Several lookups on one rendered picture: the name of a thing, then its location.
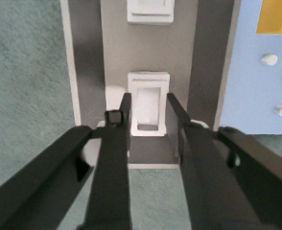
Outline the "yellow block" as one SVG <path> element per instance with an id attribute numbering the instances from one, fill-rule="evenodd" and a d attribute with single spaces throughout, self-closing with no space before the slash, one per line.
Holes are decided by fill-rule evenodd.
<path id="1" fill-rule="evenodd" d="M 282 0 L 262 0 L 256 35 L 282 35 Z"/>

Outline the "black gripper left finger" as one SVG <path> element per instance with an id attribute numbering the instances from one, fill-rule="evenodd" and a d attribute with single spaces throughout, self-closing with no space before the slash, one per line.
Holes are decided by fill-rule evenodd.
<path id="1" fill-rule="evenodd" d="M 132 230 L 131 93 L 104 118 L 96 129 L 71 127 L 0 186 L 0 230 L 58 230 L 94 169 L 76 230 Z"/>

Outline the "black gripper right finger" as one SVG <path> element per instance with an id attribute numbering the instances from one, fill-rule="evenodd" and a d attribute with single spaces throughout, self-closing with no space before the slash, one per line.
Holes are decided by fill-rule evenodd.
<path id="1" fill-rule="evenodd" d="M 192 230 L 282 230 L 280 155 L 233 126 L 214 131 L 191 120 L 174 93 L 166 95 L 164 125 Z"/>

